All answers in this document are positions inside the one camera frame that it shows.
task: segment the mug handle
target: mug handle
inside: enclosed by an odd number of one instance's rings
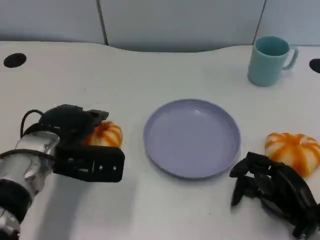
[[[288,66],[284,66],[282,68],[282,70],[284,70],[284,71],[292,69],[292,67],[296,64],[296,61],[297,61],[299,49],[296,46],[291,46],[291,48],[294,50],[294,54],[293,54],[291,62],[288,64]]]

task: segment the silver metal cylinder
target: silver metal cylinder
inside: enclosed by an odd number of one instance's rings
[[[55,154],[59,136],[38,131],[23,136],[15,149],[29,149],[49,155]],[[33,199],[44,187],[45,179],[52,172],[53,162],[33,154],[13,154],[0,160],[0,181],[9,180],[25,188]]]

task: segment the white table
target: white table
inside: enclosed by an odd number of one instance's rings
[[[19,139],[23,114],[60,104],[110,112],[122,127],[126,156],[120,183],[85,183],[52,174],[22,224],[22,240],[286,240],[288,224],[267,215],[258,199],[230,210],[228,172],[184,181],[146,158],[142,132],[159,106],[177,99],[211,101],[228,111],[242,135],[241,157],[264,152],[271,132],[320,140],[320,75],[309,61],[319,47],[300,47],[293,72],[276,85],[247,77],[251,46],[200,53],[145,53],[88,43],[0,42],[0,61],[24,53],[17,68],[0,64],[0,151]],[[26,124],[37,120],[31,115]],[[320,170],[307,180],[320,202]]]

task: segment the toy pumpkin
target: toy pumpkin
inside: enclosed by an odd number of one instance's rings
[[[120,147],[123,140],[121,128],[112,121],[103,121],[94,128],[94,133],[84,140],[84,145]]]
[[[301,177],[309,176],[320,163],[320,145],[303,134],[276,133],[266,137],[265,155],[292,167]]]

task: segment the robotic hand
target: robotic hand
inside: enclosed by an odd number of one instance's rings
[[[254,177],[246,176],[250,172]],[[294,225],[296,239],[309,238],[320,226],[320,205],[307,183],[289,166],[268,157],[248,152],[230,172],[237,178],[231,206],[243,195],[259,198],[262,207]]]
[[[23,131],[30,113],[38,123]],[[61,105],[27,112],[14,150],[0,154],[0,239],[18,240],[20,224],[34,197],[54,172],[86,182],[119,182],[125,155],[118,147],[84,146],[83,140],[108,117],[100,110]]]

